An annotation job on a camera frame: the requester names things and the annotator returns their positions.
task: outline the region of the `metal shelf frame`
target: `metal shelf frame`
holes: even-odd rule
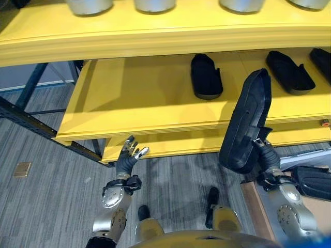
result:
[[[42,121],[33,117],[33,115],[48,114],[48,113],[58,113],[64,112],[66,109],[57,109],[57,110],[46,110],[46,111],[37,111],[28,113],[25,111],[25,108],[36,88],[37,83],[39,82],[42,74],[44,73],[48,63],[37,64],[36,68],[29,77],[22,93],[20,94],[18,100],[15,104],[10,103],[3,97],[0,97],[0,118],[6,118],[12,122],[52,141],[61,145],[73,152],[76,152],[88,159],[91,159],[103,166],[113,167],[113,163],[101,163],[102,154],[99,146],[99,142],[96,139],[92,140],[93,147],[95,151],[87,149],[86,147],[78,144],[77,142],[71,142],[69,146],[65,146],[54,138],[56,137],[57,131],[49,127]],[[75,85],[78,79],[78,71],[81,69],[81,61],[69,61],[70,71],[73,77],[73,84]]]

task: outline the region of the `gray carpet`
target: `gray carpet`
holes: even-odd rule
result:
[[[72,86],[38,89],[27,111],[64,108]],[[1,94],[14,102],[19,92]],[[38,118],[58,128],[62,114]],[[328,143],[277,148],[282,156],[329,147]],[[31,161],[27,178],[12,178],[18,162]],[[85,247],[100,207],[101,189],[114,176],[106,168],[0,119],[0,247]],[[255,234],[239,183],[244,179],[217,165],[217,154],[140,161],[133,170],[143,182],[133,196],[118,247],[135,244],[137,209],[149,205],[166,232],[205,229],[206,195],[220,189],[220,203],[234,209],[243,232]]]

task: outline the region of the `shelf board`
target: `shelf board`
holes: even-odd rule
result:
[[[294,58],[300,62],[310,49],[281,51],[300,55]],[[267,52],[208,54],[221,70],[224,87],[222,95],[211,101],[201,100],[193,93],[193,54],[89,61],[81,72],[56,140],[226,127],[244,80],[252,68],[266,67]],[[331,115],[330,84],[309,60],[305,60],[305,65],[316,88],[306,95],[293,96],[273,80],[273,103],[267,123],[319,120]]]
[[[143,14],[132,0],[77,17],[64,1],[31,0],[0,33],[0,66],[115,58],[329,46],[331,4],[307,11],[265,1],[256,14],[234,14],[217,0],[177,0],[163,14]]]
[[[330,128],[321,127],[318,121],[269,125],[274,131],[268,140],[274,146],[296,145],[331,140]],[[196,130],[136,136],[139,147],[148,146],[145,158],[166,157],[219,151],[226,129]],[[116,161],[127,136],[107,139],[102,162]]]

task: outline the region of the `gray wall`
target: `gray wall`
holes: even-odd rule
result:
[[[53,62],[50,64],[65,80],[72,80],[70,69],[66,61]],[[35,64],[0,67],[0,89],[25,85],[35,67]],[[55,81],[61,81],[61,78],[53,72],[49,65],[47,65],[39,82],[46,83]]]

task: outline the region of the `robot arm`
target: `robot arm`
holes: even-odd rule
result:
[[[268,192],[269,198],[277,208],[277,217],[285,234],[292,240],[319,240],[314,215],[303,203],[295,181],[280,170],[280,159],[270,144],[260,139],[254,141],[260,155],[262,173],[257,181]]]
[[[149,151],[145,147],[134,152],[137,144],[138,142],[134,143],[134,137],[130,136],[122,147],[116,162],[116,177],[102,189],[103,208],[94,220],[94,236],[90,238],[86,248],[116,247],[124,231],[131,196],[141,188],[139,177],[131,176],[131,172],[136,162]]]

